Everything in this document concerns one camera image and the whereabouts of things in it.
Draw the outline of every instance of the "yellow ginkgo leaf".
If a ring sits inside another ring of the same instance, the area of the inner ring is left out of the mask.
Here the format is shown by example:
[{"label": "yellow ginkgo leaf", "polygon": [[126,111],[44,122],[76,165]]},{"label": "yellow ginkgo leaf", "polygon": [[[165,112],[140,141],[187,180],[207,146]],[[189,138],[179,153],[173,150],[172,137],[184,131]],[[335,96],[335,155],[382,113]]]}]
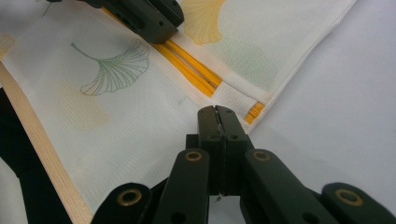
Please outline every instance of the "yellow ginkgo leaf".
[{"label": "yellow ginkgo leaf", "polygon": [[221,40],[218,20],[225,0],[184,0],[184,31],[195,44],[203,45]]},{"label": "yellow ginkgo leaf", "polygon": [[14,44],[15,40],[10,35],[0,35],[0,60]]}]

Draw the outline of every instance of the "wooden strip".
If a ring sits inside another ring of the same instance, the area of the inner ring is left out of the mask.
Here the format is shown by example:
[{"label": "wooden strip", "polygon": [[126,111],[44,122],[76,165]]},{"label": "wooden strip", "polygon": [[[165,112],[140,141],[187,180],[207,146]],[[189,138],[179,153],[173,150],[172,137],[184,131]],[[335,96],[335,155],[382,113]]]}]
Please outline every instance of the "wooden strip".
[{"label": "wooden strip", "polygon": [[73,223],[90,223],[92,214],[62,165],[44,128],[20,86],[0,62],[0,83],[14,107],[35,152],[43,163]]}]

